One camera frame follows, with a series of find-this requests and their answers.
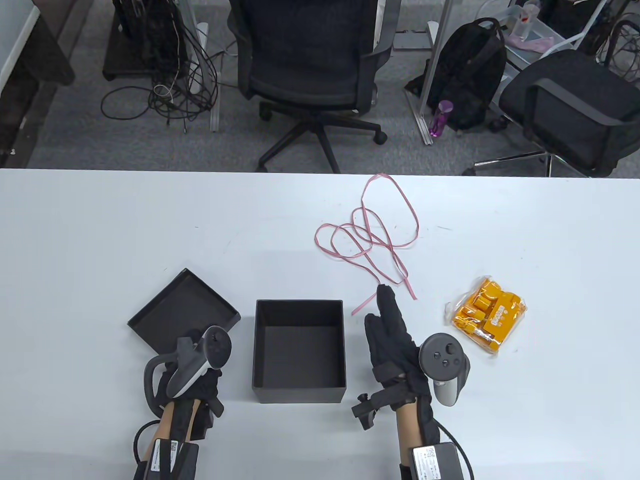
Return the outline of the person's left hand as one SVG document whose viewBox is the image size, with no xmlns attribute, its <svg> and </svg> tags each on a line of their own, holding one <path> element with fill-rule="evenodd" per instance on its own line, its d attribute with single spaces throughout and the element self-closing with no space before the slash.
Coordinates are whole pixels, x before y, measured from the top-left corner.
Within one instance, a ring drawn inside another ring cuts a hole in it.
<svg viewBox="0 0 640 480">
<path fill-rule="evenodd" d="M 142 375 L 147 407 L 161 418 L 169 403 L 199 400 L 220 418 L 225 408 L 218 398 L 218 380 L 232 349 L 229 334 L 220 326 L 189 330 L 172 352 L 147 362 Z"/>
</svg>

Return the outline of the person's right hand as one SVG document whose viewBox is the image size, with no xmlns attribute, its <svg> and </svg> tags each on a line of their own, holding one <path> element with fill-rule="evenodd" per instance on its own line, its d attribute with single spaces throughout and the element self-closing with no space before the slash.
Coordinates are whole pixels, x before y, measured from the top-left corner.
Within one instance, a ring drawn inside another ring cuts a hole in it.
<svg viewBox="0 0 640 480">
<path fill-rule="evenodd" d="M 370 361 L 375 379 L 385 388 L 406 386 L 406 392 L 394 396 L 390 407 L 395 412 L 418 398 L 432 400 L 428 379 L 419 365 L 419 347 L 407 331 L 391 286 L 379 284 L 375 292 L 379 314 L 364 319 Z"/>
</svg>

